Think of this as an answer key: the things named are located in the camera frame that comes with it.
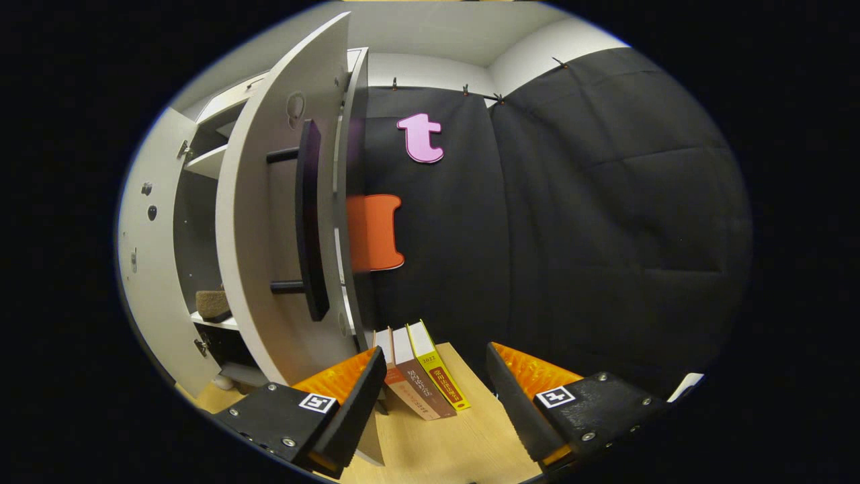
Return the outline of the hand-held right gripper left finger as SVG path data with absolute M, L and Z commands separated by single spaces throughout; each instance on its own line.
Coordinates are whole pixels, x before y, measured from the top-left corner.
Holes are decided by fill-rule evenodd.
M 352 462 L 386 373 L 383 350 L 374 347 L 293 386 L 266 383 L 213 419 L 273 458 L 338 479 Z

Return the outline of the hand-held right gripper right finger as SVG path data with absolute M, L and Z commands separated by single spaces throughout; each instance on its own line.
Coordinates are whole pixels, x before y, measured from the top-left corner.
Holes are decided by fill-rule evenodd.
M 504 344 L 486 346 L 486 371 L 520 443 L 543 468 L 596 460 L 671 408 L 612 373 L 580 376 Z

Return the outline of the brown fuzzy shoe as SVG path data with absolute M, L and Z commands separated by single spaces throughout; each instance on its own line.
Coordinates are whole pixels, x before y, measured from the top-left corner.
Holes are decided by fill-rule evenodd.
M 224 285 L 196 292 L 196 311 L 209 323 L 221 323 L 232 316 Z

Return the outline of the white cat sticker cabinet door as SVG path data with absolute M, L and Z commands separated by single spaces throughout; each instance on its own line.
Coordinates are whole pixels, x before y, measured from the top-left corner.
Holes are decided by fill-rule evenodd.
M 292 385 L 367 350 L 377 324 L 366 226 L 366 47 L 347 59 L 351 13 L 338 13 L 277 61 L 246 103 L 218 178 L 219 270 L 239 331 L 270 382 Z M 295 230 L 297 163 L 268 165 L 299 146 L 303 122 L 322 137 L 320 246 L 329 296 L 322 321 L 303 294 L 270 282 L 301 279 Z

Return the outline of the white phone sticker cabinet door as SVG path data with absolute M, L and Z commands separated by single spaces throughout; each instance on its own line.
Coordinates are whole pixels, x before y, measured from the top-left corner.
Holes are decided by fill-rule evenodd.
M 181 148 L 197 126 L 166 108 L 145 135 L 129 169 L 118 212 L 117 255 L 127 306 L 162 369 L 197 397 L 220 371 L 200 351 L 176 267 L 174 214 Z

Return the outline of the white shoe cabinet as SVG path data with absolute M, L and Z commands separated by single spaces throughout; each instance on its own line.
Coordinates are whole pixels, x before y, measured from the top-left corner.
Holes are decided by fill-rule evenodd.
M 267 74 L 268 71 L 258 71 L 252 77 Z M 227 85 L 213 96 L 246 79 Z M 237 322 L 232 317 L 221 323 L 205 322 L 196 311 L 196 292 L 215 289 L 223 282 L 216 241 L 217 187 L 228 132 L 236 120 L 215 129 L 199 125 L 193 140 L 183 146 L 174 205 L 174 254 L 199 355 L 218 366 L 218 371 L 212 377 L 204 377 L 204 382 L 221 374 L 236 385 L 258 387 L 267 384 L 268 379 L 246 346 Z

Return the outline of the white cabinet drawer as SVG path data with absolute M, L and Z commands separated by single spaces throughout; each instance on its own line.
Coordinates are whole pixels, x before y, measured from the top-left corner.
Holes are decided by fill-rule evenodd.
M 265 75 L 246 79 L 238 85 L 228 87 L 207 102 L 202 113 L 197 117 L 197 124 L 208 128 L 220 128 L 237 119 L 249 98 L 261 86 Z

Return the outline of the white and brown book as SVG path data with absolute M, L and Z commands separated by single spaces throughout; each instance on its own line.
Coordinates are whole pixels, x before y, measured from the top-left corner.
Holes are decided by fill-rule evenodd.
M 427 371 L 418 361 L 406 327 L 394 330 L 391 333 L 391 339 L 397 370 L 403 375 L 414 395 L 411 398 L 414 401 L 412 407 L 417 410 L 422 419 L 427 421 L 448 419 L 455 416 L 454 408 L 441 395 L 439 389 L 429 378 Z

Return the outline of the yellow book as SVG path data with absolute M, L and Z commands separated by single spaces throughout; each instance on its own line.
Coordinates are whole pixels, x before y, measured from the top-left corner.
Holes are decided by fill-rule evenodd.
M 406 331 L 411 339 L 411 347 L 415 358 L 427 372 L 428 377 L 439 390 L 440 395 L 445 398 L 455 411 L 470 409 L 470 402 L 460 386 L 455 382 L 442 356 L 440 356 L 425 323 L 419 319 L 414 324 L 406 325 Z

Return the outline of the white flat object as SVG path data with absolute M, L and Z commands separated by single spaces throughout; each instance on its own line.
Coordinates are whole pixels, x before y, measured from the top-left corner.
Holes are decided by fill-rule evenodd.
M 666 400 L 667 403 L 675 403 L 679 399 L 685 397 L 687 393 L 691 392 L 691 389 L 696 388 L 696 386 L 701 382 L 701 380 L 703 380 L 703 378 L 704 374 L 702 373 L 691 372 L 686 374 L 679 383 L 679 386 L 677 386 L 677 388 L 675 389 L 675 392 L 673 392 L 672 395 Z

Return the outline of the black backdrop cloth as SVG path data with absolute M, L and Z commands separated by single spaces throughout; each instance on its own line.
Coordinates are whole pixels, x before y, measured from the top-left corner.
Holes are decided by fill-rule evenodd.
M 483 382 L 498 342 L 665 399 L 721 352 L 748 197 L 712 119 L 641 53 L 572 59 L 492 107 L 371 87 L 363 147 L 368 192 L 400 198 L 379 328 L 424 321 Z

